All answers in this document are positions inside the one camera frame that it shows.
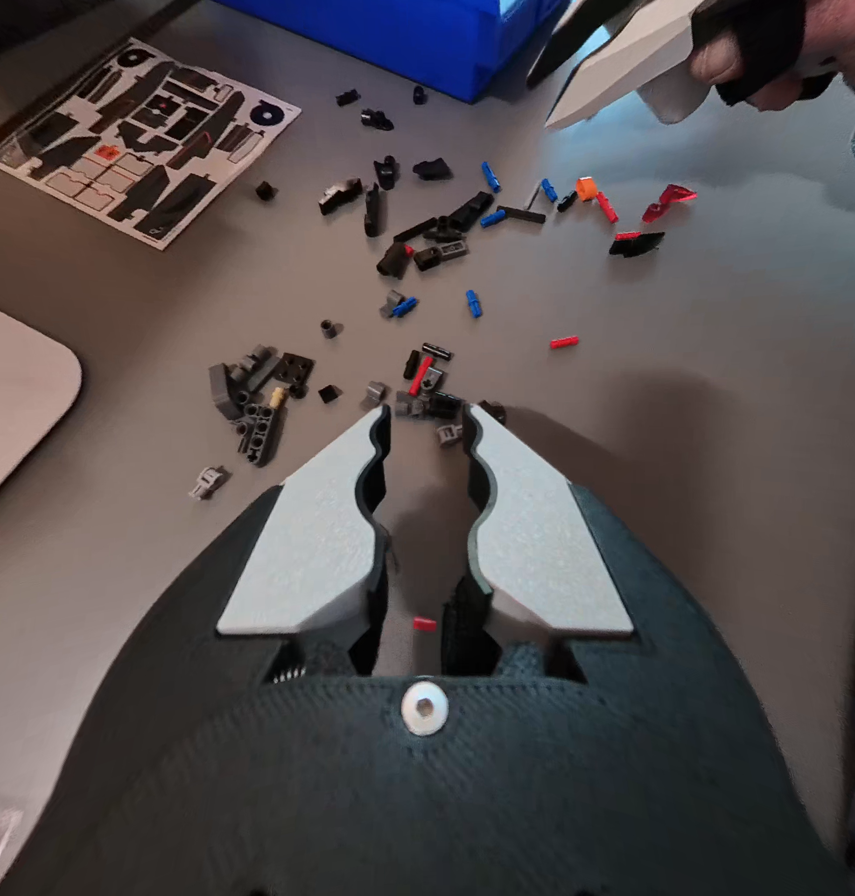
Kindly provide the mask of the pile of black lego pieces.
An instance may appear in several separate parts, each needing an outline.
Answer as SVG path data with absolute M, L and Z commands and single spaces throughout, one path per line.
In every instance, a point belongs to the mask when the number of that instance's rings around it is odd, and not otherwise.
M 592 205 L 575 201 L 558 212 L 539 189 L 530 211 L 543 213 L 544 224 L 479 223 L 499 205 L 522 207 L 544 177 L 559 194 L 573 189 L 560 135 L 542 130 L 541 101 L 491 96 L 467 105 L 433 93 L 416 105 L 411 85 L 377 74 L 369 84 L 356 77 L 362 101 L 340 107 L 320 95 L 302 115 L 293 232 L 300 281 L 342 297 L 395 288 L 423 300 L 463 299 L 468 288 L 478 295 L 519 289 L 533 275 L 567 268 Z M 433 218 L 444 234 L 461 231 L 468 252 L 425 271 L 410 260 L 402 279 L 380 274 L 377 263 L 395 236 L 414 253 L 439 244 L 415 232 Z

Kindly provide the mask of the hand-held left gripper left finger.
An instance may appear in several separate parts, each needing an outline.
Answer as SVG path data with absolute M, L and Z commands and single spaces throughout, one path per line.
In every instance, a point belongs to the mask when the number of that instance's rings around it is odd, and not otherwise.
M 286 477 L 217 623 L 223 636 L 330 641 L 372 673 L 388 605 L 391 411 L 368 411 Z

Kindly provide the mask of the dark grey angled lego beam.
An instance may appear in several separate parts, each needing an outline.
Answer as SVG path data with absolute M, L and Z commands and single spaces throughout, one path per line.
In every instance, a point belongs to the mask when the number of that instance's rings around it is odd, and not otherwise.
M 255 402 L 248 407 L 245 416 L 234 422 L 238 439 L 237 451 L 246 462 L 256 468 L 266 465 L 273 455 L 273 448 L 280 432 L 284 405 L 275 411 L 265 404 Z

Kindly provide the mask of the blue storage bin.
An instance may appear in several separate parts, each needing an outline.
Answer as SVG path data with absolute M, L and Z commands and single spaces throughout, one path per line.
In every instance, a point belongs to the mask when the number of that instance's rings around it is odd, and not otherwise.
M 459 100 L 473 102 L 558 1 L 222 1 Z

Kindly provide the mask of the black and red lego wedge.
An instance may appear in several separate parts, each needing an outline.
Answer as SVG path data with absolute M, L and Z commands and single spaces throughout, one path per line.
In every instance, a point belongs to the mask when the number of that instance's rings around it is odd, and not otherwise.
M 641 257 L 657 250 L 665 236 L 663 231 L 618 232 L 610 245 L 609 256 L 624 259 Z

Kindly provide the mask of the lego sticker sheet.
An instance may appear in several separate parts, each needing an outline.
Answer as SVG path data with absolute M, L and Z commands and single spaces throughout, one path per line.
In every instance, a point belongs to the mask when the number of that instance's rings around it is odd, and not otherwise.
M 0 171 L 163 251 L 300 114 L 128 39 L 0 142 Z

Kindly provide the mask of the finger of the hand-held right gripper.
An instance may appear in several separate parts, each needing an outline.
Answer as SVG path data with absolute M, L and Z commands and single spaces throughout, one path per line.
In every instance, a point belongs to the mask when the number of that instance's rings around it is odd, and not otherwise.
M 526 77 L 525 86 L 536 88 L 548 76 L 579 51 L 599 29 L 605 28 L 610 40 L 617 41 L 620 34 L 635 15 L 649 2 L 573 2 L 553 29 L 543 51 L 533 63 Z M 570 73 L 565 87 L 577 82 L 582 87 L 641 88 L 643 73 L 640 66 L 629 72 L 608 71 L 601 63 L 591 66 L 590 57 L 584 59 Z
M 635 92 L 664 125 L 686 120 L 710 88 L 690 71 L 693 12 L 617 14 L 620 28 L 570 73 L 545 128 L 560 131 L 595 117 Z

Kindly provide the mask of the transparent red lego piece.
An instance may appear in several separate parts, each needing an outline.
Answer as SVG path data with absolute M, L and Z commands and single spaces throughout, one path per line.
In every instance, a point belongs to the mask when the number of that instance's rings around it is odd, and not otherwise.
M 668 184 L 655 202 L 650 203 L 643 215 L 642 222 L 650 225 L 662 218 L 672 206 L 688 203 L 698 196 L 697 192 L 684 185 Z

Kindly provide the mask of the dark grey curved lego brick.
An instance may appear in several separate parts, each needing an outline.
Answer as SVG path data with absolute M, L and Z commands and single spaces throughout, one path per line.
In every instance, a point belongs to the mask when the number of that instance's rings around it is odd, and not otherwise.
M 208 368 L 210 399 L 225 420 L 241 420 L 248 407 L 255 404 L 254 393 L 247 388 L 255 368 L 250 357 L 232 366 L 219 363 Z

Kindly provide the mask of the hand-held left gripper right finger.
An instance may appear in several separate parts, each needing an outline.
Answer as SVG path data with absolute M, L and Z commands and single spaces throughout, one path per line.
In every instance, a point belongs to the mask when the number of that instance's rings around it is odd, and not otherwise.
M 444 607 L 444 671 L 491 673 L 512 645 L 549 657 L 572 640 L 631 639 L 573 484 L 482 406 L 467 405 L 462 425 L 478 516 Z

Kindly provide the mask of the person's right hand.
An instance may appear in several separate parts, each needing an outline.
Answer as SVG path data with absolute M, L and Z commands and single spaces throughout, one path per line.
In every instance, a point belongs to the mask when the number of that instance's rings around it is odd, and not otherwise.
M 805 94 L 805 76 L 799 66 L 831 62 L 855 94 L 855 1 L 805 2 L 804 43 L 793 68 L 766 84 L 745 102 L 760 112 L 782 111 L 800 102 Z M 707 86 L 717 86 L 743 73 L 734 35 L 730 31 L 690 58 L 693 77 Z

